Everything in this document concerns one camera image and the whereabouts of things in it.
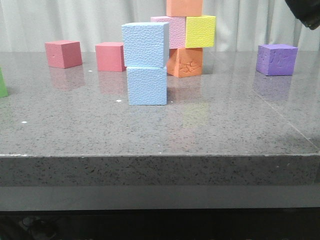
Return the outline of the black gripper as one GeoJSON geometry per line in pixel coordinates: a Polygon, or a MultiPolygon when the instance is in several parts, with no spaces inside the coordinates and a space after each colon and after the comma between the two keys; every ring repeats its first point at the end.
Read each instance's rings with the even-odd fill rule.
{"type": "Polygon", "coordinates": [[[320,0],[285,0],[285,2],[305,27],[315,30],[320,26],[320,0]]]}

